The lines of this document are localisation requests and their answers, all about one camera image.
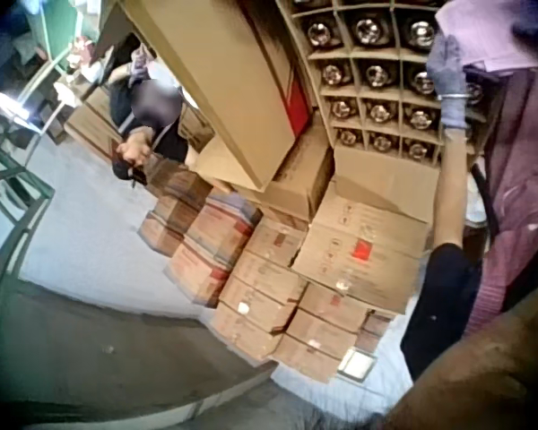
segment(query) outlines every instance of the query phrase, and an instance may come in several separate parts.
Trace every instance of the glass bottle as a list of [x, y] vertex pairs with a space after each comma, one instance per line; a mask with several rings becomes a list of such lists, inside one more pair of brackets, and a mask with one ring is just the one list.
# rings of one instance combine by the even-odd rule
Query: glass bottle
[[387, 47], [395, 40], [391, 18], [387, 13], [359, 13], [351, 21], [353, 36], [364, 47]]
[[393, 101], [369, 100], [367, 112], [369, 117], [378, 124], [384, 124], [396, 116], [398, 106]]
[[333, 48], [341, 46], [341, 35], [332, 16], [312, 18], [307, 25], [308, 41], [314, 48]]
[[349, 130], [347, 128], [338, 129], [337, 136], [338, 136], [339, 142], [341, 142], [345, 146], [354, 146], [360, 140], [359, 132], [355, 130]]
[[347, 62], [330, 62], [323, 67], [321, 76], [327, 85], [345, 85], [352, 82], [351, 66]]
[[417, 130], [428, 130], [437, 124], [437, 113], [434, 109], [414, 105], [404, 107], [407, 122]]
[[416, 13], [406, 18], [401, 27], [403, 44], [410, 49], [429, 52], [437, 36], [437, 24], [433, 16]]
[[333, 99], [331, 112], [339, 119], [347, 119], [357, 113], [357, 101], [349, 98]]
[[367, 61], [362, 67], [363, 81], [372, 89], [381, 89], [396, 82], [398, 63], [391, 61]]
[[426, 143], [414, 141], [412, 139], [404, 139], [403, 146], [407, 157], [414, 161], [423, 161], [429, 152]]
[[378, 152], [389, 152], [398, 148], [398, 137], [391, 134], [371, 133], [370, 144]]
[[433, 96], [434, 82], [429, 78], [427, 69], [423, 65], [411, 64], [406, 74], [407, 86], [422, 96]]

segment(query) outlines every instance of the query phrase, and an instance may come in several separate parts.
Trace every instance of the red label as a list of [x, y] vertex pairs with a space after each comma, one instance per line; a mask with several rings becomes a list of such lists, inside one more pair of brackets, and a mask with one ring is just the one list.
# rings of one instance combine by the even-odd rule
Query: red label
[[338, 306], [341, 304], [341, 297], [340, 296], [333, 296], [331, 299], [331, 306]]
[[370, 252], [373, 250], [373, 244], [366, 240], [358, 239], [352, 256], [358, 260], [366, 262], [370, 257]]

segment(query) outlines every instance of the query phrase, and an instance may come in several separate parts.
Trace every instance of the gloved hand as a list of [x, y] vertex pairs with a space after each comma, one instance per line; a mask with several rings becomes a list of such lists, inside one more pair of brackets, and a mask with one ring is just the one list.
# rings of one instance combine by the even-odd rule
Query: gloved hand
[[430, 51], [427, 72], [442, 97], [441, 121], [447, 127], [466, 129], [466, 75], [460, 47], [454, 36], [439, 33]]

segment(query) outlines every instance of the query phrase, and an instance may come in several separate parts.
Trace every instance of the worker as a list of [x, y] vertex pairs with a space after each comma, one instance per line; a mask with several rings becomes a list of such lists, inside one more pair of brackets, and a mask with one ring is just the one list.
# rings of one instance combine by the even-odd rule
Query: worker
[[[175, 80], [167, 79], [167, 67], [143, 44], [132, 53], [132, 60], [108, 78], [110, 115], [123, 139], [112, 168], [120, 179], [145, 182], [143, 165], [152, 152], [187, 166], [194, 165], [198, 154], [178, 134], [184, 100]], [[151, 79], [148, 68], [159, 70], [166, 79]]]

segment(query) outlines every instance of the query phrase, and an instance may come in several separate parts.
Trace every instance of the cardboard box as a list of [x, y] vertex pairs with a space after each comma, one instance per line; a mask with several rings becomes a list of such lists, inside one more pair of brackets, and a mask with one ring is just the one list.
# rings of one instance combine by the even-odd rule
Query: cardboard box
[[263, 218], [247, 242], [246, 250], [283, 267], [290, 267], [305, 232]]
[[264, 193], [236, 186], [251, 202], [311, 221], [333, 174], [325, 128], [313, 124], [293, 146]]
[[319, 352], [287, 334], [273, 353], [273, 359], [321, 383], [328, 383], [341, 364], [340, 359]]
[[329, 184], [313, 222], [417, 258], [429, 233], [425, 222], [341, 197], [334, 183]]
[[355, 342], [355, 348], [362, 349], [365, 352], [373, 353], [377, 350], [378, 343], [380, 342], [380, 337], [375, 333], [371, 333], [366, 330], [359, 332], [357, 341]]
[[152, 212], [147, 212], [137, 233], [153, 251], [168, 257], [172, 256], [183, 242], [182, 235], [168, 228], [165, 221]]
[[251, 204], [237, 193], [224, 193], [222, 190], [213, 188], [205, 201], [234, 213], [252, 224], [259, 222], [262, 216], [254, 204]]
[[284, 331], [296, 303], [283, 305], [245, 282], [231, 276], [221, 292], [220, 300], [264, 331]]
[[197, 173], [182, 168], [179, 164], [168, 173], [165, 188], [168, 194], [198, 211], [204, 207], [205, 199], [212, 190], [212, 186]]
[[292, 269], [371, 308], [403, 314], [419, 268], [408, 255], [313, 224]]
[[308, 221], [293, 217], [288, 213], [281, 212], [276, 209], [267, 208], [262, 204], [255, 203], [255, 205], [263, 213], [265, 218], [272, 219], [273, 221], [279, 222], [287, 227], [295, 228], [296, 230], [308, 230]]
[[193, 303], [215, 307], [230, 266], [216, 262], [202, 247], [186, 238], [173, 254], [165, 274]]
[[[276, 4], [125, 0], [114, 7], [119, 8], [211, 121], [217, 142], [248, 185], [264, 189], [309, 120]], [[212, 143], [195, 168], [235, 183], [235, 169], [223, 171], [226, 176], [215, 170], [225, 163], [218, 152], [208, 152]], [[211, 164], [204, 167], [201, 158], [207, 157]]]
[[380, 314], [370, 314], [367, 317], [367, 321], [365, 321], [363, 325], [363, 329], [376, 334], [377, 336], [383, 336], [388, 328], [388, 324], [390, 324], [391, 321], [393, 320], [386, 316]]
[[247, 250], [237, 261], [233, 276], [282, 304], [299, 302], [307, 286], [297, 273]]
[[199, 211], [172, 195], [163, 195], [155, 205], [153, 213], [163, 219], [169, 228], [183, 235], [197, 218]]
[[438, 169], [342, 145], [334, 149], [334, 164], [340, 196], [432, 223]]
[[347, 350], [355, 344], [357, 335], [342, 330], [334, 325], [299, 309], [287, 334], [307, 343], [325, 354], [343, 359]]
[[108, 115], [108, 112], [96, 112], [87, 105], [81, 105], [65, 122], [64, 129], [76, 141], [110, 162], [112, 144], [121, 142], [121, 136], [113, 123], [105, 119]]
[[384, 219], [382, 213], [335, 197], [329, 187], [292, 269], [372, 309], [404, 313], [427, 226], [389, 212]]
[[261, 330], [223, 303], [219, 303], [215, 310], [212, 327], [226, 341], [258, 361], [270, 356], [282, 338], [282, 334], [271, 334]]
[[309, 283], [299, 307], [351, 333], [359, 331], [369, 308], [352, 297]]
[[186, 232], [217, 262], [232, 266], [251, 237], [255, 224], [207, 203]]

